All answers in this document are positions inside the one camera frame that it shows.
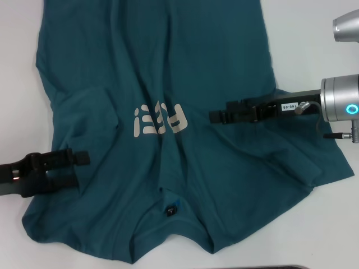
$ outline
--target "white table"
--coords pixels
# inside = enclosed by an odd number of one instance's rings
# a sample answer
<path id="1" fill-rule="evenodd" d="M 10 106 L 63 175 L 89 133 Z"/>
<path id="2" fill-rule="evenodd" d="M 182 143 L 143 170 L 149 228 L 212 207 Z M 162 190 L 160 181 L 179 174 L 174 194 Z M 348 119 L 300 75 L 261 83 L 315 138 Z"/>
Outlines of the white table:
<path id="1" fill-rule="evenodd" d="M 35 68 L 42 0 L 0 0 L 0 164 L 29 152 L 46 152 L 52 113 Z M 359 73 L 359 45 L 335 43 L 332 19 L 359 8 L 357 0 L 263 0 L 278 87 L 320 87 L 322 78 Z M 333 124 L 348 131 L 349 123 Z M 359 145 L 338 141 L 359 174 Z M 170 236 L 132 268 L 214 268 L 303 265 L 311 269 L 358 268 L 359 178 L 315 189 L 271 224 L 215 255 L 181 236 Z M 30 199 L 0 197 L 0 268 L 110 269 L 122 262 L 94 258 L 63 244 L 27 237 L 21 216 Z"/>

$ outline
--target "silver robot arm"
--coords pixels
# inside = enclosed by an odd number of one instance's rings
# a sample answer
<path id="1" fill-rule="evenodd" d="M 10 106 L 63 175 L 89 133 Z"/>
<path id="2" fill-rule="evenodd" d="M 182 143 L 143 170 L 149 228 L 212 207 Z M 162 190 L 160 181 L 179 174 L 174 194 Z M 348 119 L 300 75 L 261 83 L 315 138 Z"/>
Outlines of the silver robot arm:
<path id="1" fill-rule="evenodd" d="M 335 19 L 333 31 L 337 42 L 359 42 L 359 10 Z M 351 120 L 352 133 L 343 133 L 343 138 L 359 143 L 359 75 L 323 79 L 320 99 L 324 120 Z"/>

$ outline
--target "teal t-shirt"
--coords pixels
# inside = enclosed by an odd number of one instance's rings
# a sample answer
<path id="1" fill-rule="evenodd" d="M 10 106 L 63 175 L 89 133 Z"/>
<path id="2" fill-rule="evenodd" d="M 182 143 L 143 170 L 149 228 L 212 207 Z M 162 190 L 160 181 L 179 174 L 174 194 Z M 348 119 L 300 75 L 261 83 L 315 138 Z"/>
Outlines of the teal t-shirt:
<path id="1" fill-rule="evenodd" d="M 353 175 L 316 116 L 210 124 L 275 91 L 259 0 L 45 0 L 36 66 L 52 149 L 91 158 L 78 188 L 33 199 L 37 242 L 134 263 L 179 234 L 215 253 Z"/>

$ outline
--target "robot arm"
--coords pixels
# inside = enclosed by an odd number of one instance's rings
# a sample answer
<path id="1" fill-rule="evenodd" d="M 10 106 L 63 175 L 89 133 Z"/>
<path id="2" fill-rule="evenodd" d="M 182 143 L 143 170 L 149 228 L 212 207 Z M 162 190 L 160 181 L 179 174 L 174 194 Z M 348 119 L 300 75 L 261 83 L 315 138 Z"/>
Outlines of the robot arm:
<path id="1" fill-rule="evenodd" d="M 335 41 L 359 42 L 359 10 L 333 21 Z M 211 123 L 258 122 L 270 118 L 319 114 L 326 122 L 352 121 L 351 133 L 324 138 L 351 138 L 359 143 L 359 75 L 322 80 L 321 89 L 228 102 L 226 110 L 209 113 Z"/>

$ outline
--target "small tag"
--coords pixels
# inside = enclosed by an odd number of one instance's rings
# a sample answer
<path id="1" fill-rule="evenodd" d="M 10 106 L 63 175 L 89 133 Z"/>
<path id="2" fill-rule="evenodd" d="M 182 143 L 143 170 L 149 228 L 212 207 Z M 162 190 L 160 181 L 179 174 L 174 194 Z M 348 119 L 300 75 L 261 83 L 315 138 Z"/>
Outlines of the small tag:
<path id="1" fill-rule="evenodd" d="M 282 104 L 282 111 L 295 110 L 298 107 L 298 103 Z"/>
<path id="2" fill-rule="evenodd" d="M 177 213 L 177 206 L 169 206 L 166 208 L 166 214 L 171 217 Z"/>

